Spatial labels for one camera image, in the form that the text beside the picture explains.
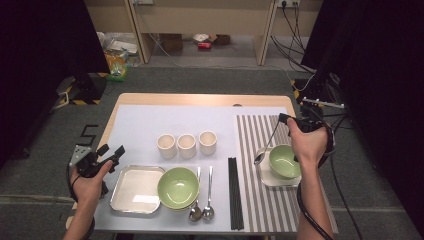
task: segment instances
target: small white cup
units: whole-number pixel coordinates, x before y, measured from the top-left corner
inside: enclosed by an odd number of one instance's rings
[[[177,146],[175,138],[170,134],[164,134],[157,141],[160,155],[165,159],[173,158],[177,154]]]
[[[217,137],[214,132],[205,131],[199,136],[200,152],[204,155],[212,155],[216,151]]]
[[[189,159],[196,155],[196,139],[191,134],[183,134],[177,140],[178,152],[182,158]]]

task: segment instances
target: metal spoon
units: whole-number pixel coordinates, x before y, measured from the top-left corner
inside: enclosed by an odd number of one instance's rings
[[[203,219],[211,220],[215,215],[215,211],[211,207],[211,188],[212,188],[212,166],[209,167],[209,190],[208,190],[208,205],[203,209]]]
[[[197,168],[197,179],[199,180],[199,184],[200,184],[200,167]],[[199,198],[196,199],[196,202],[191,207],[190,215],[188,216],[188,218],[192,222],[197,222],[202,218],[202,210],[197,205],[198,203],[199,203]]]
[[[259,165],[259,163],[261,163],[261,162],[262,162],[262,160],[264,160],[266,150],[268,150],[269,144],[271,143],[272,137],[274,136],[275,131],[277,130],[277,127],[278,127],[278,124],[279,124],[279,123],[280,123],[280,122],[277,122],[277,124],[275,124],[274,131],[272,132],[272,135],[271,135],[271,137],[270,137],[270,138],[269,138],[269,140],[268,140],[268,144],[267,144],[267,145],[266,145],[266,147],[265,147],[265,151],[263,151],[263,152],[259,153],[259,154],[258,154],[258,156],[256,156],[255,161],[253,161],[253,164],[255,164],[255,165]]]

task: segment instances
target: black chopsticks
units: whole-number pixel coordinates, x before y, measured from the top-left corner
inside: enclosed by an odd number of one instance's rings
[[[244,229],[236,158],[228,158],[228,176],[230,178],[231,230]]]

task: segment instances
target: silver tray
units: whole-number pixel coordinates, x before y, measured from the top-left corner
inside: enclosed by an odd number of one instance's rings
[[[294,186],[297,187],[299,185],[300,180],[302,179],[302,176],[299,176],[297,178],[293,179],[282,179],[275,177],[271,172],[271,167],[269,166],[269,153],[271,152],[272,148],[268,148],[265,152],[264,160],[259,164],[259,175],[261,176],[261,181],[263,184],[265,184],[268,187],[290,187]],[[264,152],[265,148],[260,148],[256,154]]]
[[[121,212],[150,214],[160,205],[157,192],[165,170],[160,167],[130,165],[122,169],[110,206]]]

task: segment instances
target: ceramic bowl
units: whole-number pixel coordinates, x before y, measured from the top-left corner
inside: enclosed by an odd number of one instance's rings
[[[166,171],[158,183],[158,196],[163,205],[173,210],[189,207],[199,195],[199,181],[188,168]]]
[[[271,173],[283,179],[293,179],[300,176],[300,166],[294,160],[294,152],[289,145],[278,145],[269,153]]]

